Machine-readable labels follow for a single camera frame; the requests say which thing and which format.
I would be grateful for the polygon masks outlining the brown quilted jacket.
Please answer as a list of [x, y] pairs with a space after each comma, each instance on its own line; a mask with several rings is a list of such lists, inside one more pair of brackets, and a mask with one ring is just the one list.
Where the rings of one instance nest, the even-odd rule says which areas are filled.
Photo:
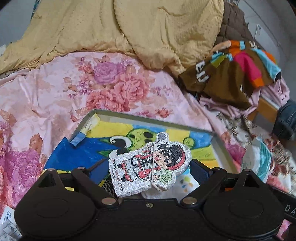
[[244, 12], [237, 5], [224, 1], [223, 21], [214, 45], [227, 40], [250, 41], [255, 43], [260, 49], [263, 49], [262, 45], [254, 39], [248, 29], [244, 19]]

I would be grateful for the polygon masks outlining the wooden bed frame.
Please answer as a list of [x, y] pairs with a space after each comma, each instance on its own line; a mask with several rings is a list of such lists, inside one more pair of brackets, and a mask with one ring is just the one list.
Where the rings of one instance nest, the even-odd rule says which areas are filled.
[[262, 115], [270, 123], [274, 123], [278, 110], [270, 102], [260, 97], [257, 108], [247, 118], [250, 121], [254, 121], [258, 114]]

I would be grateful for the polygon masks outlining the blue denim jeans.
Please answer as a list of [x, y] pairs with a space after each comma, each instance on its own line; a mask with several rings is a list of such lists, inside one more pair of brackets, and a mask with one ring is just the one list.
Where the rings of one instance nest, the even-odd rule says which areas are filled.
[[277, 112], [272, 134], [279, 139], [295, 141], [296, 104], [293, 100], [280, 107]]

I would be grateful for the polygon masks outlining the face mask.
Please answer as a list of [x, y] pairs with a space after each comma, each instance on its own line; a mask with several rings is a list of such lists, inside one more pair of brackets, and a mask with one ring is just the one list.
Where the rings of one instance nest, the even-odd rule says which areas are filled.
[[254, 138], [242, 158], [241, 171], [251, 169], [266, 183], [271, 165], [271, 152], [261, 138]]

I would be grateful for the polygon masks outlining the cartoon character plush pad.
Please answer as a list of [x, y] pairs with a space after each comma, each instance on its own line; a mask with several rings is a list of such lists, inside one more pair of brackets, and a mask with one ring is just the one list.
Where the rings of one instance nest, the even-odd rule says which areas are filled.
[[166, 132], [160, 132], [154, 142], [109, 158], [116, 196], [123, 198], [150, 189], [169, 190], [191, 159], [191, 150], [185, 144], [172, 142]]

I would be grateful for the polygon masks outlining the pink floral quilt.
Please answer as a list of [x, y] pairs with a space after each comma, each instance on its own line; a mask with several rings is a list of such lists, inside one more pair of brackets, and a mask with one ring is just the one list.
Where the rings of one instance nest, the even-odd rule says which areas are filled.
[[219, 133], [219, 119], [164, 71], [119, 53], [76, 52], [1, 79], [1, 209], [15, 207], [53, 149], [92, 109]]

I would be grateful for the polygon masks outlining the colourful striped brown garment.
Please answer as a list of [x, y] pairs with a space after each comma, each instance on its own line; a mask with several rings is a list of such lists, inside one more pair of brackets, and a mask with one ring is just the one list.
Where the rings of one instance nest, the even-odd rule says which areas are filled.
[[274, 56], [255, 43], [228, 40], [178, 76], [188, 92], [239, 110], [250, 108], [248, 98], [260, 87], [274, 84], [281, 69]]

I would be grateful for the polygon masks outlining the yellow dotted blanket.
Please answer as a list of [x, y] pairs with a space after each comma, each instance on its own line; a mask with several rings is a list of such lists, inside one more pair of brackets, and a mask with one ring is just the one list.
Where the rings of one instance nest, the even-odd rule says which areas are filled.
[[213, 48], [224, 1], [41, 1], [1, 73], [76, 51], [121, 52], [179, 75]]

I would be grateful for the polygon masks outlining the cartoon painted tray box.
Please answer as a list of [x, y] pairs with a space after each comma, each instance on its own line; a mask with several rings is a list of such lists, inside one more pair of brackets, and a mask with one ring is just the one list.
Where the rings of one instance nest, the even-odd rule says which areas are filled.
[[[213, 149], [215, 137], [210, 132], [172, 126], [165, 122], [151, 123], [149, 120], [111, 120], [99, 113], [92, 113], [83, 119], [71, 139], [61, 140], [45, 168], [67, 173], [81, 166], [89, 168], [103, 158], [107, 159], [109, 165], [110, 157], [154, 142], [160, 132], [166, 132], [172, 142], [185, 144], [191, 150], [192, 159], [209, 168], [222, 167], [222, 159]], [[99, 185], [106, 185], [116, 196], [109, 170]]]

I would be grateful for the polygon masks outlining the ornate white red bedsheet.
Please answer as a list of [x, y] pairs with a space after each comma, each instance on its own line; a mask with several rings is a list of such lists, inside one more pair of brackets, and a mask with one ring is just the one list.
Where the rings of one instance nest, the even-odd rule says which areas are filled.
[[295, 195], [295, 160], [292, 153], [276, 137], [245, 117], [231, 119], [222, 113], [217, 113], [216, 117], [219, 119], [220, 138], [237, 168], [241, 167], [241, 161], [251, 141], [256, 137], [262, 138], [271, 152], [267, 183]]

